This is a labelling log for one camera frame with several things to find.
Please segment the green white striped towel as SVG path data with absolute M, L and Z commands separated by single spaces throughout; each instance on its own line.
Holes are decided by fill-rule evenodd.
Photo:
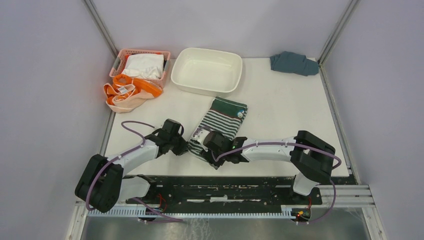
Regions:
M 209 110 L 201 119 L 194 133 L 201 130 L 217 131 L 229 140 L 233 140 L 248 113 L 248 106 L 244 103 L 228 100 L 222 97 L 215 97 Z M 204 150 L 192 135 L 188 141 L 188 152 L 196 158 L 209 163 L 213 168 L 218 169 L 224 160 L 216 162 L 210 151 Z

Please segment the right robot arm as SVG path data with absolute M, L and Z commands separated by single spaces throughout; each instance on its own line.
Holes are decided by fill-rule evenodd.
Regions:
M 256 140 L 245 136 L 229 139 L 221 132 L 202 127 L 192 140 L 200 145 L 200 156 L 213 167 L 255 161 L 280 161 L 293 164 L 299 173 L 294 177 L 289 199 L 302 204 L 318 185 L 331 184 L 332 171 L 341 165 L 335 148 L 306 131 L 276 140 Z

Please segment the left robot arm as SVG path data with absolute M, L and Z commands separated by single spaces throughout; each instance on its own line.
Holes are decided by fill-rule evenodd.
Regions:
M 124 177 L 135 168 L 168 152 L 180 156 L 187 150 L 184 127 L 173 119 L 166 119 L 162 127 L 155 128 L 147 136 L 126 124 L 128 121 L 121 122 L 124 129 L 140 137 L 140 142 L 110 156 L 93 155 L 75 187 L 75 196 L 85 202 L 89 211 L 106 213 L 111 210 L 122 197 Z

